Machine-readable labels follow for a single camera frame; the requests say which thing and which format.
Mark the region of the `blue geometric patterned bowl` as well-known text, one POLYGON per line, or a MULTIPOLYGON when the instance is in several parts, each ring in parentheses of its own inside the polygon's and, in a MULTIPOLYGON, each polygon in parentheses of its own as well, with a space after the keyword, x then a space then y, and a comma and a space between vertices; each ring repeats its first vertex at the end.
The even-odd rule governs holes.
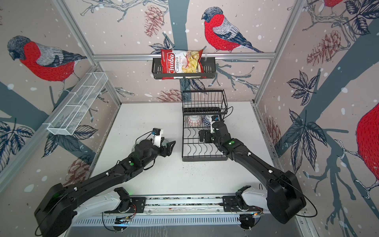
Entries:
POLYGON ((202 116, 200 115, 191 115, 187 116, 187 125, 188 127, 200 127, 202 125, 202 116))

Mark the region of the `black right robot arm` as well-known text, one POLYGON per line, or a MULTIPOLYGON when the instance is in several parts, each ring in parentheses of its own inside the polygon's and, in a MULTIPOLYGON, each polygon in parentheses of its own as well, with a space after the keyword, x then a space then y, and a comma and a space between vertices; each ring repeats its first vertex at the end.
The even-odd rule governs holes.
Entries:
POLYGON ((278 222, 286 224, 306 207, 295 174, 264 162, 240 140, 232 138, 223 121, 214 122, 210 130, 200 130, 199 141, 214 144, 223 155, 242 165, 263 184, 267 190, 268 210, 278 222))

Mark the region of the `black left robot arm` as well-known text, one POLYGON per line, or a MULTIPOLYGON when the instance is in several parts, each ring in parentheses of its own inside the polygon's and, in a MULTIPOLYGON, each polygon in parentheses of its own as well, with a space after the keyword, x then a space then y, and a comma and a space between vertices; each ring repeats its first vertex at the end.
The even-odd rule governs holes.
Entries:
POLYGON ((168 142, 165 146, 156 146, 151 140, 142 140, 135 145, 134 152, 109 170, 88 180, 63 186, 58 183, 52 186, 34 212, 38 223, 37 231, 42 237, 58 237, 72 224, 79 213, 76 209, 97 194, 122 184, 136 177, 150 162, 155 162, 158 156, 166 157, 172 154, 176 142, 168 142))

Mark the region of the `black two-tier dish rack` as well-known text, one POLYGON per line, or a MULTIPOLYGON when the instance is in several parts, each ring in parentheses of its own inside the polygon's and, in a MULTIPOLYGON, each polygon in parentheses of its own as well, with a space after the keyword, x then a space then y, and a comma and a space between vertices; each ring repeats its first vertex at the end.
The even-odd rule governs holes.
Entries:
POLYGON ((228 102, 224 90, 185 90, 182 92, 182 161, 211 162, 228 158, 212 143, 199 142, 200 130, 210 130, 203 123, 204 115, 218 115, 222 120, 228 113, 228 102), (188 127, 187 116, 202 116, 200 127, 188 127))

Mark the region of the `red cassava chips bag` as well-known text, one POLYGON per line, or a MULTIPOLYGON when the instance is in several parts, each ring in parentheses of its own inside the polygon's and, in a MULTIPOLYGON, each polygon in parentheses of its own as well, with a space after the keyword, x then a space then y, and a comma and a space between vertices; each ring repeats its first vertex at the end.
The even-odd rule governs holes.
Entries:
POLYGON ((161 65, 163 74, 203 73, 200 62, 203 50, 161 50, 161 65))

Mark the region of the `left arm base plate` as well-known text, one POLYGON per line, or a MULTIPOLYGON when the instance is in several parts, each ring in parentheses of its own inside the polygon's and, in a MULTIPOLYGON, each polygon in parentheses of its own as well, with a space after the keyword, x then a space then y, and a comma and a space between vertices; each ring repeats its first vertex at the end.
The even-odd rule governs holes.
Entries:
POLYGON ((146 197, 131 197, 129 201, 121 201, 121 203, 112 211, 106 211, 106 214, 138 214, 143 213, 146 205, 146 197))

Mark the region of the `black wall basket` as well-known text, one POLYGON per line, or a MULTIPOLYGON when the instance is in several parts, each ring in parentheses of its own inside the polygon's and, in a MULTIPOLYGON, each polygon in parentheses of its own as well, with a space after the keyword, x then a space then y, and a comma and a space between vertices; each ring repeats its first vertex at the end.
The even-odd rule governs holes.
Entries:
POLYGON ((213 79, 216 76, 216 60, 215 57, 202 57, 200 60, 202 73, 179 73, 164 74, 161 59, 154 58, 152 63, 152 74, 156 80, 163 79, 213 79))

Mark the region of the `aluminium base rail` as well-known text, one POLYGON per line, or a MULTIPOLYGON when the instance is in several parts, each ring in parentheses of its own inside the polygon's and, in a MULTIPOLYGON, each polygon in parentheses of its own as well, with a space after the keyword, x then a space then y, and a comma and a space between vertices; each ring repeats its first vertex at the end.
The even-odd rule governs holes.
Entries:
MULTIPOLYGON (((249 188, 244 191, 238 191, 234 196, 241 197, 248 206, 257 206, 263 209, 263 212, 270 212, 267 207, 267 192, 249 188)), ((77 218, 93 216, 106 211, 112 211, 121 203, 129 201, 129 195, 119 195, 112 191, 106 195, 95 196, 85 203, 81 204, 76 211, 79 213, 77 218)), ((221 211, 222 197, 217 196, 181 196, 181 197, 146 197, 146 205, 143 213, 158 212, 194 212, 194 211, 221 211)))

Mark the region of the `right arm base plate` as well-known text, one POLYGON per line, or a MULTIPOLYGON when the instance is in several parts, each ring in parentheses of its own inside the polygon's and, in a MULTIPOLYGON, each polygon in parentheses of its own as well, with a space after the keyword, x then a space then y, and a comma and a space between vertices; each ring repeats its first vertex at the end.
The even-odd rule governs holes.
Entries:
POLYGON ((221 206, 224 212, 263 212, 263 209, 257 206, 248 206, 240 197, 223 196, 221 206))

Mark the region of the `white mesh wall shelf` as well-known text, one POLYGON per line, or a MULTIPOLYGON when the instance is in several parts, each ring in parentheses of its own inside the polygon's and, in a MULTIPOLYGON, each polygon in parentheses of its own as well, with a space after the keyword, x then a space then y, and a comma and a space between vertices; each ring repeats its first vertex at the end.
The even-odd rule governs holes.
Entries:
POLYGON ((73 135, 87 111, 108 81, 103 72, 86 74, 80 87, 68 95, 68 102, 48 125, 53 135, 73 135))

